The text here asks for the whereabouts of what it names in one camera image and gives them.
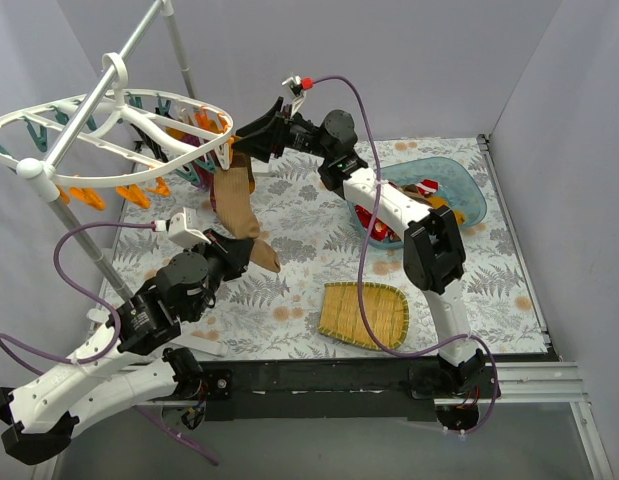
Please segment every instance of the metal pole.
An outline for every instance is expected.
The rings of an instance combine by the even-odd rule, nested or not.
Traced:
[[[178,30],[178,25],[176,24],[176,19],[173,15],[173,9],[167,13],[163,12],[163,16],[165,17],[165,22],[167,23],[167,29],[169,30],[169,36],[171,37],[171,43],[173,44],[173,49],[176,52],[176,58],[178,58],[178,64],[180,65],[180,71],[182,72],[182,78],[185,81],[185,87],[187,88],[187,94],[191,98],[198,99],[198,93],[196,91],[196,86],[193,82],[191,71],[189,70],[189,61],[187,60],[187,52],[182,43],[182,37],[180,36],[180,30]]]
[[[149,11],[145,14],[140,21],[134,32],[131,34],[125,45],[120,50],[120,56],[123,60],[126,60],[131,52],[134,51],[136,45],[140,42],[147,29],[151,26],[151,23],[156,18],[158,13],[162,10],[162,0],[155,0],[149,8]],[[47,154],[45,155],[45,162],[53,167],[57,167],[62,161],[63,157],[67,153],[67,150],[76,139],[80,130],[89,119],[89,116],[93,113],[98,106],[98,103],[107,92],[112,82],[116,79],[116,69],[111,65],[102,74],[95,88],[87,95],[84,101],[80,104],[76,113],[71,117],[67,126],[60,132],[60,135],[51,146]]]
[[[80,222],[62,199],[57,198],[48,205],[65,227],[67,227],[67,230],[73,230],[80,226]],[[102,272],[116,293],[120,295],[124,301],[129,300],[133,296],[133,292],[120,275],[118,275],[118,272],[116,272],[111,262],[104,256],[100,247],[93,241],[93,238],[91,238],[86,231],[76,233],[74,238],[78,241],[86,254],[89,255],[93,263],[96,264],[96,267]]]

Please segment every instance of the orange clothespin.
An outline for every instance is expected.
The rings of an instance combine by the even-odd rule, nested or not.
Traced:
[[[71,198],[69,198],[69,195],[65,193],[65,191],[62,189],[60,185],[56,185],[56,188],[60,192],[60,198],[62,198],[62,201],[64,202],[64,204],[69,205],[69,202],[71,201]]]
[[[220,120],[220,125],[222,125],[222,133],[225,133],[227,130],[229,130],[229,122],[227,122],[227,119],[222,113],[218,114],[218,120]]]
[[[130,185],[129,187],[116,187],[116,192],[122,198],[129,200],[131,203],[135,203],[140,208],[147,209],[151,206],[151,200],[142,193],[138,185]]]
[[[214,120],[210,120],[207,116],[207,109],[205,107],[200,107],[200,110],[202,110],[202,115],[200,115],[199,112],[196,112],[196,122],[198,122],[198,126],[208,132],[220,133],[218,124]]]
[[[175,128],[172,127],[167,127],[167,134],[172,137],[175,138],[178,141],[181,141],[185,135],[187,135],[185,132],[181,131],[181,130],[176,130]]]
[[[145,190],[151,193],[155,193],[156,195],[161,195],[163,197],[168,197],[171,195],[171,190],[169,189],[169,185],[163,180],[162,177],[156,178],[158,182],[158,186],[156,188],[145,187]]]
[[[86,203],[90,207],[95,208],[96,210],[103,211],[105,208],[107,208],[107,204],[105,203],[105,201],[100,195],[96,193],[93,188],[71,187],[69,189],[69,194],[73,197],[76,197],[81,202]]]
[[[227,147],[229,149],[229,165],[233,162],[233,142],[236,141],[236,136],[232,135],[229,140],[227,140]]]

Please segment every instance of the red connector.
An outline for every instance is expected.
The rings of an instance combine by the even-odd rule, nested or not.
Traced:
[[[300,81],[300,85],[302,85],[303,90],[309,90],[313,88],[313,80],[309,77],[305,77]]]

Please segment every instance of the white plastic bracket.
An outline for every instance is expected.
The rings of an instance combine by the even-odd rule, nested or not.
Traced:
[[[211,243],[200,230],[193,227],[197,223],[196,211],[183,207],[181,212],[171,217],[167,232],[169,240],[182,248],[192,248],[200,242]]]
[[[307,92],[302,89],[300,90],[299,94],[296,94],[294,92],[294,88],[302,88],[302,78],[297,75],[292,75],[291,77],[287,78],[284,82],[282,82],[282,86],[284,87],[287,95],[291,99],[291,116],[293,117],[298,112],[298,110],[300,110],[300,107],[305,102],[307,98]]]

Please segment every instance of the woven bamboo dustpan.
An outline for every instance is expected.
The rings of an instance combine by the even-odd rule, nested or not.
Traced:
[[[379,350],[362,323],[357,288],[355,282],[325,284],[318,331],[359,347]],[[404,293],[389,285],[364,283],[362,295],[376,337],[389,348],[398,348],[409,329],[409,305]]]

